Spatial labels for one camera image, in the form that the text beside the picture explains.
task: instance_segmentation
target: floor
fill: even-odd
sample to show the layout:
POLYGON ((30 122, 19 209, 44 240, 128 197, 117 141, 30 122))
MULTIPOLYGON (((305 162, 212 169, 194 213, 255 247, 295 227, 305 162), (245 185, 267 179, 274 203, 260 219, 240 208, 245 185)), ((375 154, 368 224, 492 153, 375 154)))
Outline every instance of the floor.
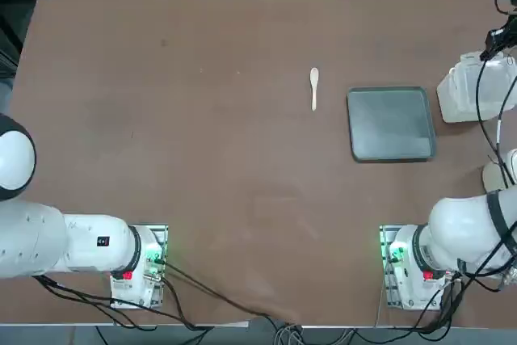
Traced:
MULTIPOLYGON (((101 326, 109 345, 179 345, 195 337, 181 326, 161 326, 156 331, 145 333, 135 330, 125 330, 113 326, 101 326)), ((341 330, 319 329, 306 330, 305 340, 311 344, 328 344, 337 339, 341 330)), ((383 329, 361 330, 364 337, 372 341, 391 339, 397 332, 383 329)), ((496 343, 497 345, 515 344, 515 330, 484 330, 484 329, 452 329, 448 336, 441 341, 443 345, 481 345, 496 343)), ((232 345, 232 344, 271 344, 273 333, 271 327, 263 320, 254 320, 250 327, 218 328, 207 335, 202 345, 232 345)), ((52 345, 103 345, 102 339, 93 326, 14 326, 0 327, 0 343, 2 345, 25 345, 33 343, 51 343, 52 345)), ((352 345, 365 342, 355 337, 352 345)), ((416 334, 397 341, 399 345, 419 345, 426 343, 416 334)))

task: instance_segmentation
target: plastic container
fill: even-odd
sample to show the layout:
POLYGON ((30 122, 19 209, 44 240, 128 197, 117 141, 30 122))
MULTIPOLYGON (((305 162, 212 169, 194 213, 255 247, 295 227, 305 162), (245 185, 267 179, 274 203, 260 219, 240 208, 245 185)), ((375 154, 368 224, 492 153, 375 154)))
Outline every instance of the plastic container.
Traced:
MULTIPOLYGON (((510 171, 514 182, 517 182, 517 176, 515 174, 515 169, 517 168, 517 149, 513 149, 508 154, 502 155, 502 160, 506 163, 506 167, 508 167, 508 171, 510 171)), ((501 169, 497 163, 492 161, 488 162, 485 167, 483 167, 481 176, 483 177, 483 186, 486 192, 505 188, 504 182, 502 181, 501 169)), ((506 174, 506 180, 508 186, 511 186, 508 174, 506 174)))
MULTIPOLYGON (((438 85, 437 94, 443 121, 477 121, 476 84, 483 62, 481 52, 467 53, 449 70, 438 85)), ((498 115, 502 101, 517 75, 517 65, 512 57, 499 53, 486 63, 479 86, 479 108, 482 120, 498 115)), ((505 111, 517 104, 517 87, 506 102, 505 111)))

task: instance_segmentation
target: brown table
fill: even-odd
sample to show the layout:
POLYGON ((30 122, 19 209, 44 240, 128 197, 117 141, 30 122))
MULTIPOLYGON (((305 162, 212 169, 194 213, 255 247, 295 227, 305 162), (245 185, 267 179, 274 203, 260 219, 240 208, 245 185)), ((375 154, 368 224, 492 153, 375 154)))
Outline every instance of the brown table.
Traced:
MULTIPOLYGON (((170 260, 227 296, 290 322, 372 326, 379 225, 483 192, 481 131, 445 124, 435 88, 503 22, 492 0, 39 0, 11 109, 38 150, 24 198, 168 223, 170 260), (352 159, 347 91, 388 85, 427 89, 432 162, 352 159)), ((516 124, 505 115, 505 149, 516 124)), ((109 293, 105 276, 58 279, 109 293)), ((197 322, 249 317, 178 289, 197 322)), ((473 286, 455 325, 515 327, 516 297, 473 286)), ((31 279, 2 281, 9 303, 1 322, 106 320, 31 279)), ((381 325, 415 319, 383 301, 381 325)))

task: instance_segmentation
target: metal bracket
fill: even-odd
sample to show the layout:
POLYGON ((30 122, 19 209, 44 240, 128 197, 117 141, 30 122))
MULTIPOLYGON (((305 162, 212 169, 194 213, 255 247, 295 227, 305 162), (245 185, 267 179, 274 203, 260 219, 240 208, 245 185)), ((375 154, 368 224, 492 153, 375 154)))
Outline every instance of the metal bracket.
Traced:
POLYGON ((381 225, 379 228, 380 255, 382 257, 382 267, 384 268, 384 287, 386 291, 386 304, 389 307, 402 307, 401 298, 398 294, 397 280, 389 261, 389 246, 395 240, 398 230, 402 225, 381 225))
MULTIPOLYGON (((156 243, 162 248, 162 254, 160 259, 165 260, 167 256, 167 243, 169 239, 169 227, 168 225, 149 225, 149 224, 135 224, 134 226, 145 227, 150 229, 151 233, 156 238, 156 242, 153 244, 156 246, 156 243)), ((145 252, 145 246, 142 246, 142 253, 145 252)), ((163 304, 163 282, 161 282, 161 278, 165 275, 165 266, 155 264, 151 268, 145 267, 144 269, 144 281, 150 281, 153 284, 152 291, 150 295, 147 293, 146 295, 150 297, 149 307, 155 309, 157 307, 162 306, 163 304)), ((117 288, 119 292, 124 292, 125 289, 132 288, 132 284, 130 280, 113 280, 111 278, 111 290, 117 288)), ((143 305, 143 299, 141 301, 136 301, 136 303, 143 305)), ((112 307, 117 309, 137 309, 134 305, 126 305, 120 302, 114 302, 112 307)))

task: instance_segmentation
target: white object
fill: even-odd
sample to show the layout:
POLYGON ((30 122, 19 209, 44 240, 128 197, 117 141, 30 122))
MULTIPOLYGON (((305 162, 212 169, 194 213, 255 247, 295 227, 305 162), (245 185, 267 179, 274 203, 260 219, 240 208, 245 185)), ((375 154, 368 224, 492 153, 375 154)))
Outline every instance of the white object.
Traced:
POLYGON ((317 68, 312 68, 310 70, 310 87, 313 92, 311 108, 313 111, 316 111, 316 92, 317 92, 317 82, 320 79, 320 72, 317 68))
MULTIPOLYGON (((499 192, 499 204, 508 228, 517 221, 516 199, 517 186, 499 192)), ((420 233, 416 225, 404 225, 389 248, 390 259, 398 255, 391 265, 402 307, 422 309, 426 304, 424 302, 440 290, 445 280, 445 276, 425 280, 415 258, 417 255, 436 273, 461 271, 458 260, 465 263, 464 271, 474 273, 500 240, 486 195, 440 200, 431 211, 428 225, 423 226, 420 233)), ((510 257, 511 252, 505 246, 501 247, 484 271, 501 267, 510 257)))
MULTIPOLYGON (((480 52, 467 53, 460 62, 449 70, 438 85, 437 94, 443 121, 455 123, 477 121, 476 85, 482 62, 480 52)), ((486 63, 479 87, 479 108, 482 120, 498 115, 502 101, 517 75, 517 65, 513 58, 501 53, 486 63)), ((505 111, 517 103, 517 88, 506 102, 505 111)))
MULTIPOLYGON (((515 169, 517 168, 517 149, 513 149, 508 154, 503 155, 502 160, 506 163, 506 167, 508 167, 514 182, 517 182, 515 173, 515 169)), ((508 179, 508 174, 506 172, 505 175, 506 181, 510 185, 511 182, 508 179)), ((502 190, 505 188, 504 181, 502 180, 501 176, 501 169, 499 168, 497 161, 489 161, 485 167, 483 167, 482 178, 483 186, 485 187, 486 192, 502 190)))
POLYGON ((17 190, 31 178, 36 153, 26 134, 7 131, 0 136, 0 187, 17 190))

